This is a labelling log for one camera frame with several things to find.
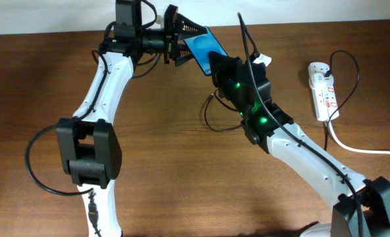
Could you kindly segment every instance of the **wooden table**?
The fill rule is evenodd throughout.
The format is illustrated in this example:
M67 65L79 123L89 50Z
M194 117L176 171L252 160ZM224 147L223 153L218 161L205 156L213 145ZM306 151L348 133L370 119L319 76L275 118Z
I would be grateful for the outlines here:
M390 149L390 20L250 26L260 52L272 57L272 97L318 144L307 66L345 49L360 63L362 81L334 127L341 141ZM238 26L212 28L231 56L243 56ZM96 67L89 51L102 32L0 36L0 236L87 236L80 197L39 189L24 167L28 140L69 117L82 102ZM147 66L137 70L143 72ZM356 80L352 61L336 56L338 101ZM214 91L195 61L159 63L126 87L114 127L123 151L116 182L119 223L127 236L237 236L295 230L329 222L331 210L294 171L265 154L243 131L217 134L201 107ZM215 126L240 116L216 101ZM350 168L390 180L390 155L353 153L329 141L329 152ZM32 151L36 175L50 187L76 190L62 171L55 133Z

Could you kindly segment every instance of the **black bracket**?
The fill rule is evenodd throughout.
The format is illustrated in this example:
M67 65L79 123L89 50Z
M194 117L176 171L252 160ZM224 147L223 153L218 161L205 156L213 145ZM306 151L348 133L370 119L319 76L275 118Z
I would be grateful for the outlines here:
M384 177L365 180L358 193L361 204L369 210L363 214L363 237L390 237L390 182ZM331 236L358 236L358 215L351 197L339 196L333 206Z
M112 124L102 119L84 122L69 118L61 118L59 124L64 124L57 128L63 171L79 186L85 183L107 188L122 166L122 150ZM93 136L93 144L80 142L87 136Z
M163 29L143 29L141 1L133 0L116 0L116 22L110 26L114 26L114 37L104 38L100 52L122 53L132 58L134 67L144 53L163 53L164 63L172 59L180 66L193 55L186 44L179 42L207 33L205 27L179 14L174 5L169 5L164 14Z
M243 64L239 57L232 58L217 52L210 52L208 57L212 83L218 88L220 97L231 101L240 112L243 117L241 127L249 141L253 145L259 145L265 152L269 153L266 137L272 136L278 125L267 116L256 96L247 63ZM251 59L252 61L255 59L254 55L251 56ZM292 124L293 119L275 103L272 103L271 83L266 77L265 64L251 63L251 66L260 98L266 108L280 124Z

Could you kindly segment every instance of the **power strip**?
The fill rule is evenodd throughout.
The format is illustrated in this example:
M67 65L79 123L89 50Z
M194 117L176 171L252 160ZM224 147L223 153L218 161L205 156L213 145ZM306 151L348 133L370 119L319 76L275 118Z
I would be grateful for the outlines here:
M329 116L338 108L333 88L333 76L325 77L328 70L329 66L326 63L315 62L308 66L308 83L312 88L314 109L319 121L328 121ZM339 111L332 116L331 120L337 117L339 117Z

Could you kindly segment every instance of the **green led light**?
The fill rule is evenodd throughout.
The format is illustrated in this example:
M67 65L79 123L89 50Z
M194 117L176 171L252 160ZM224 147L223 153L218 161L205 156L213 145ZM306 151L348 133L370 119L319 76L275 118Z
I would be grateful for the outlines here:
M268 122L268 119L266 119L265 117L260 118L260 123L264 124L266 122Z

